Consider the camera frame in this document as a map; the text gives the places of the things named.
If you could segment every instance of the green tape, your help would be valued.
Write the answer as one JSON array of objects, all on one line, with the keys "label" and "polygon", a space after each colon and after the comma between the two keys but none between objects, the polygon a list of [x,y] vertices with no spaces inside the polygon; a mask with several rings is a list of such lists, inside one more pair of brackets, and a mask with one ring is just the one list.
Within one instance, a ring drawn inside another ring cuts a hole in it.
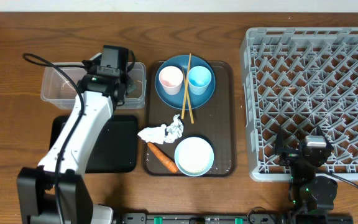
[{"label": "green tape", "polygon": [[235,218],[234,224],[242,224],[242,218]]},{"label": "green tape", "polygon": [[162,224],[162,217],[154,217],[154,224]]}]

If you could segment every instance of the brown tray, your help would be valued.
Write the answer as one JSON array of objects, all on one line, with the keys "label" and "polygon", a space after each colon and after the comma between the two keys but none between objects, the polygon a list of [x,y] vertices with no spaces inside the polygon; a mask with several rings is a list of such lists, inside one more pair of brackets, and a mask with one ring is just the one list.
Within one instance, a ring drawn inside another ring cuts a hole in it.
[{"label": "brown tray", "polygon": [[[148,127],[172,123],[173,115],[181,111],[166,105],[155,90],[155,76],[164,62],[156,62],[147,77],[146,124]],[[225,62],[208,62],[214,71],[216,88],[212,97],[203,106],[193,110],[195,123],[191,124],[190,114],[186,111],[182,121],[185,127],[183,136],[174,143],[156,144],[167,156],[173,159],[175,149],[185,138],[199,136],[209,141],[214,151],[212,168],[203,177],[226,177],[236,168],[236,140],[234,127],[233,73]],[[180,170],[172,174],[154,156],[145,143],[143,145],[143,167],[150,175],[185,176]]]}]

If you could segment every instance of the chopstick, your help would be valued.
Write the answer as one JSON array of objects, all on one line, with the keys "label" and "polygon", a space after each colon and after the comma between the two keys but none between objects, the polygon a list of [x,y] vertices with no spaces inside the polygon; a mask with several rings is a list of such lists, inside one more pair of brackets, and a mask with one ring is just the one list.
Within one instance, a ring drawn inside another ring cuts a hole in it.
[{"label": "chopstick", "polygon": [[187,86],[188,86],[188,75],[190,71],[190,62],[191,62],[191,53],[189,54],[189,63],[187,65],[187,74],[185,80],[185,95],[183,96],[183,105],[181,107],[181,118],[185,119],[185,108],[186,108],[186,95],[187,95]]},{"label": "chopstick", "polygon": [[[183,69],[183,67],[181,68],[181,72],[183,74],[183,80],[185,82],[187,82],[186,76],[185,76],[185,70]],[[186,98],[187,98],[187,104],[189,106],[189,112],[190,112],[190,119],[191,119],[191,123],[194,124],[194,119],[193,119],[193,112],[191,111],[191,103],[190,103],[190,96],[189,96],[189,91],[187,91],[186,94]]]}]

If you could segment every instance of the wire rack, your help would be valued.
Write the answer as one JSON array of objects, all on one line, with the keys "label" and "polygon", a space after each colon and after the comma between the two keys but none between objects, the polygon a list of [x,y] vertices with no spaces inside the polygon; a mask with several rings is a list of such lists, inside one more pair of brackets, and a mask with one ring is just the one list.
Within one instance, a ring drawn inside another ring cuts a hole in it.
[{"label": "wire rack", "polygon": [[319,126],[334,146],[323,167],[358,180],[358,28],[253,28],[240,55],[250,176],[288,180],[277,131],[296,147]]}]

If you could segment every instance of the pink cup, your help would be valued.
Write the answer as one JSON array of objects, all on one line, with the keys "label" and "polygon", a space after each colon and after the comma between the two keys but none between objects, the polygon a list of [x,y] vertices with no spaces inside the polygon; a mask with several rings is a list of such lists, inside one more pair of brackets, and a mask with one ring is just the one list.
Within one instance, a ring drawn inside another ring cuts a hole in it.
[{"label": "pink cup", "polygon": [[175,95],[183,83],[182,71],[175,66],[167,66],[161,70],[159,81],[167,94]]}]

